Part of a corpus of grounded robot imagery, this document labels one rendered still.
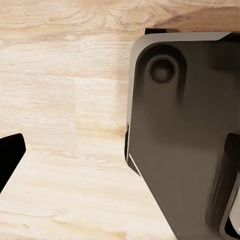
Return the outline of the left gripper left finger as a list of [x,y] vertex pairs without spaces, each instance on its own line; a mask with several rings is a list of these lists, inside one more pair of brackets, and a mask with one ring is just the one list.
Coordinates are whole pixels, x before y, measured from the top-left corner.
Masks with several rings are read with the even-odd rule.
[[0,139],[0,193],[26,152],[21,133]]

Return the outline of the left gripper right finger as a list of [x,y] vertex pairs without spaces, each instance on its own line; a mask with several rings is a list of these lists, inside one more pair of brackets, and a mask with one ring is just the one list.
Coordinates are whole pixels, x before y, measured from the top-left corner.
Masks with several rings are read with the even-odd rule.
[[240,173],[240,135],[228,133],[224,151]]

